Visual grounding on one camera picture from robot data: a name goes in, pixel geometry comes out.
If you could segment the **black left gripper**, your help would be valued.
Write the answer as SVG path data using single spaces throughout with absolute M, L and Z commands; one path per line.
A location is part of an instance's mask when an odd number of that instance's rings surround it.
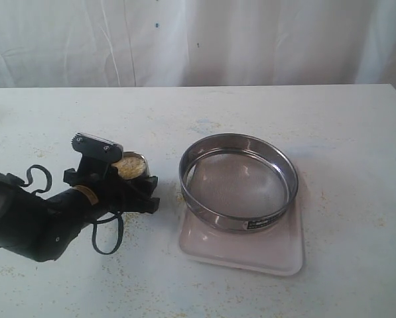
M 160 199 L 141 194 L 152 195 L 158 180 L 157 176 L 142 176 L 140 168 L 110 167 L 105 176 L 71 168 L 64 172 L 64 182 L 70 188 L 62 193 L 62 210 L 79 215 L 104 215 L 108 211 L 153 214 Z

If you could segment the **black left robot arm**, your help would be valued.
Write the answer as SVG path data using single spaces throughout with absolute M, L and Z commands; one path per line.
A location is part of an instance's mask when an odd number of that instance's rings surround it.
M 69 189 L 48 199 L 40 195 L 52 186 L 50 172 L 37 166 L 46 176 L 46 187 L 27 192 L 33 182 L 31 171 L 23 181 L 12 174 L 0 173 L 0 248 L 36 262 L 57 260 L 68 245 L 91 225 L 92 246 L 99 254 L 98 226 L 117 221 L 117 241 L 110 253 L 121 246 L 124 213 L 153 214 L 160 199 L 153 197 L 158 178 L 139 176 L 124 180 L 117 168 L 110 168 L 105 177 L 96 173 L 80 176 L 66 170 L 64 180 Z

